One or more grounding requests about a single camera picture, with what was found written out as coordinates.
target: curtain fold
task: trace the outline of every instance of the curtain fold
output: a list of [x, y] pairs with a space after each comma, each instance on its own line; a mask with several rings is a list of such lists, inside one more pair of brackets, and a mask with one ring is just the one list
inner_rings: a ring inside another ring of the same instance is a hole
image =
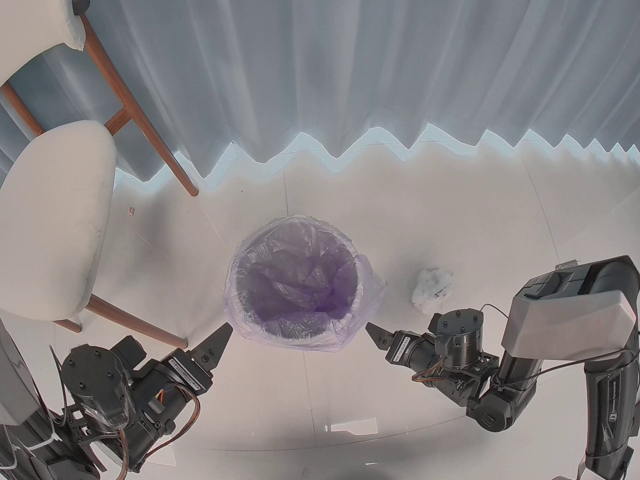
[[[203, 176], [231, 141], [266, 162], [306, 132], [337, 157], [374, 126], [406, 147], [428, 123], [471, 145], [487, 129], [640, 145], [640, 0], [91, 2], [134, 96]], [[11, 82], [46, 129], [120, 107], [64, 45]], [[31, 136], [0, 102], [6, 172]], [[116, 145], [141, 180], [162, 167], [132, 123]]]

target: white chair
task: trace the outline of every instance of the white chair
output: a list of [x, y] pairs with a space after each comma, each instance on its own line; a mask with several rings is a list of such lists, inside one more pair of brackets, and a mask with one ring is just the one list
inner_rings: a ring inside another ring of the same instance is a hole
[[[0, 85], [37, 135], [0, 188], [0, 308], [80, 332], [71, 319], [86, 307], [133, 331], [186, 348], [187, 340], [92, 294], [113, 195], [116, 148], [111, 135], [132, 118], [147, 137], [153, 126], [88, 25], [83, 14], [88, 0], [77, 2], [82, 18], [74, 14], [72, 0], [0, 0]], [[57, 44], [82, 50], [85, 31], [87, 50], [113, 68], [108, 81], [118, 86], [123, 109], [107, 126], [78, 121], [44, 131], [7, 80]]]

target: gray curtain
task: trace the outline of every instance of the gray curtain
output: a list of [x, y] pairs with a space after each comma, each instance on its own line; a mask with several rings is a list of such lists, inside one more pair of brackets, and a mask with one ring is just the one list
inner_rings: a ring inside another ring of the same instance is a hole
[[[382, 126], [466, 144], [529, 128], [606, 150], [640, 142], [640, 0], [91, 0], [87, 16], [173, 151], [206, 176], [230, 141], [265, 162], [303, 131], [340, 156]], [[119, 104], [60, 45], [11, 82], [46, 129]], [[0, 109], [0, 169], [30, 137]], [[118, 165], [161, 160], [129, 123]]]

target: trash bag liner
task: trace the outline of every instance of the trash bag liner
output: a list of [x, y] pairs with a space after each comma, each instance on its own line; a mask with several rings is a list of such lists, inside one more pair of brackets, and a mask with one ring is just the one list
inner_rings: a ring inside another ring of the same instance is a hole
[[268, 223], [238, 246], [225, 311], [247, 339], [338, 351], [375, 314], [384, 288], [338, 229], [297, 215]]

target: purple plastic bag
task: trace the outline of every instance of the purple plastic bag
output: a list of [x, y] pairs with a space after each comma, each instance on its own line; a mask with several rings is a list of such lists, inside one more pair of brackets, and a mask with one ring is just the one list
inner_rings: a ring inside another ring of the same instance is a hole
[[268, 223], [238, 246], [225, 311], [247, 339], [337, 352], [372, 318], [384, 290], [366, 256], [338, 229], [296, 215]]

